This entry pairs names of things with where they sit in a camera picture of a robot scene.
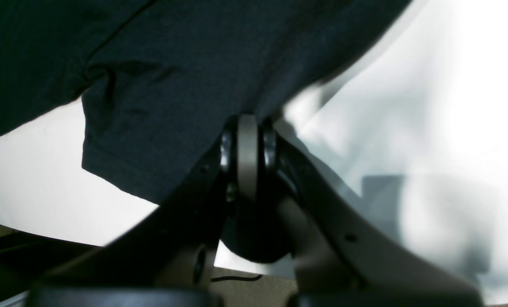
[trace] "screw hole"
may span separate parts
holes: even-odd
[[[347,233],[345,235],[345,240],[347,242],[356,242],[356,241],[358,241],[358,237],[355,234]]]
[[[201,281],[201,277],[203,276],[203,270],[205,270],[205,261],[206,261],[206,250],[202,248],[197,255],[197,261],[195,262],[195,266],[193,268],[193,283],[198,284]]]

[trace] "black cable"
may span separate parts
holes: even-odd
[[[219,282],[219,281],[226,281],[226,280],[256,281],[256,280],[260,280],[262,277],[263,277],[263,274],[259,274],[256,277],[222,276],[222,277],[212,278],[211,282]]]

